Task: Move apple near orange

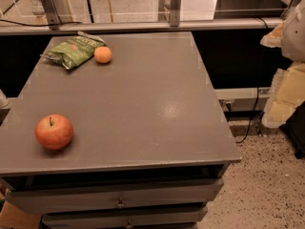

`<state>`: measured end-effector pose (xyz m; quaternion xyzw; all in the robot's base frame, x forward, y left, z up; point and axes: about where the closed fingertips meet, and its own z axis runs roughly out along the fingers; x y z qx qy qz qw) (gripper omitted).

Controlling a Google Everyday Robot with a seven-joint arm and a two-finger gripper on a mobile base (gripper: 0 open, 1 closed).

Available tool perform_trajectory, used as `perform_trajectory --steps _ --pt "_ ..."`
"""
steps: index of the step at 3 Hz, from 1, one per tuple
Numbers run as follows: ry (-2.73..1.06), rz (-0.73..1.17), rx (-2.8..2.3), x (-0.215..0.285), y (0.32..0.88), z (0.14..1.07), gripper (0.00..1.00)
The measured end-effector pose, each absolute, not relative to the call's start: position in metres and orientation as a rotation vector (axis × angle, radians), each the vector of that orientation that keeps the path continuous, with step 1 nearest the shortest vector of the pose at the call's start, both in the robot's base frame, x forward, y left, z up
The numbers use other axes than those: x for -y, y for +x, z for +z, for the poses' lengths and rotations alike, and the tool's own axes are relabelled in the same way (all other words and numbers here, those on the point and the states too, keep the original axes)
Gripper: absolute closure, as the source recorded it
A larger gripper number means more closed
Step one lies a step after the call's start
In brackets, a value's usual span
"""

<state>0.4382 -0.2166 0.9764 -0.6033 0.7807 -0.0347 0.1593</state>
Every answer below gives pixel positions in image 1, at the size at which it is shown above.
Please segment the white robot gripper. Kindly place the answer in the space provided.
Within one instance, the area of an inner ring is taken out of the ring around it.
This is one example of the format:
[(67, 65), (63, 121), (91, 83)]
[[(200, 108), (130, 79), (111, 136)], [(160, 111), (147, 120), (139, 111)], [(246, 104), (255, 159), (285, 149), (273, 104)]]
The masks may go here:
[(268, 48), (281, 47), (282, 55), (295, 61), (287, 70), (276, 71), (264, 108), (262, 124), (278, 128), (305, 101), (305, 64), (300, 63), (305, 62), (305, 0), (292, 7), (285, 23), (264, 35), (260, 44)]

